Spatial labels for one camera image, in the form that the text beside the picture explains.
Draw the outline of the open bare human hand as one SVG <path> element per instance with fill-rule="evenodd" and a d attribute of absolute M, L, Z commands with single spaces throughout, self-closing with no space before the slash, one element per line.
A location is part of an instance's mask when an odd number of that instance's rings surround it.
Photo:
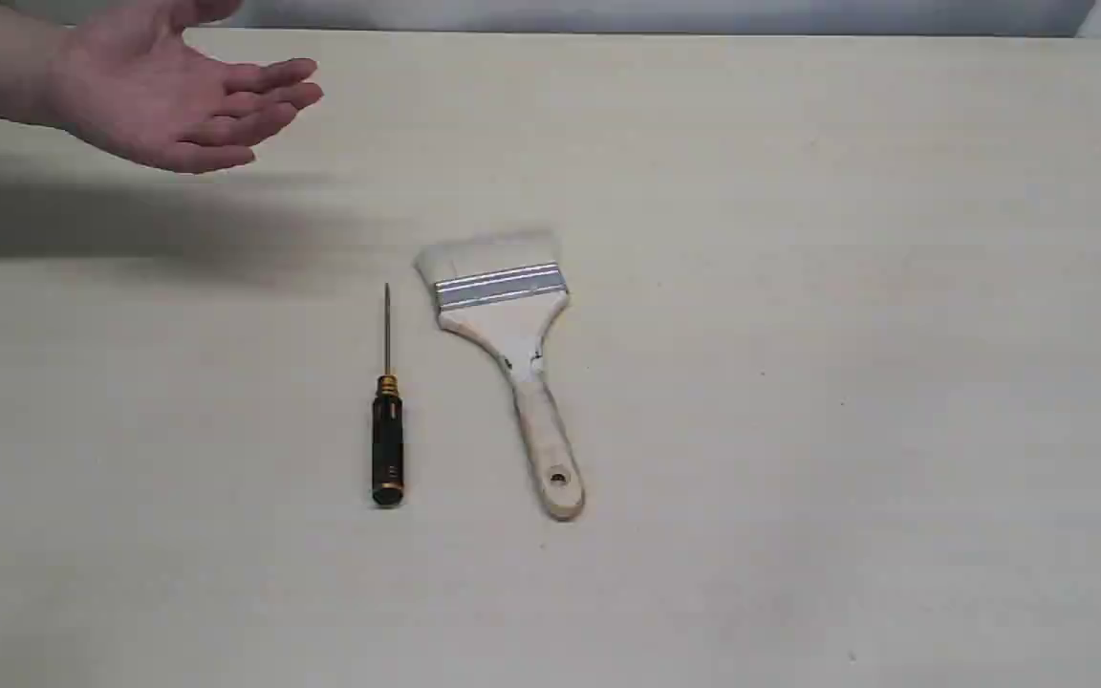
<path fill-rule="evenodd" d="M 130 1 L 67 30 L 44 88 L 45 122 L 115 157 L 204 174 L 257 160 L 257 145 L 319 103 L 317 62 L 226 62 L 193 48 L 190 28 L 237 1 Z"/>

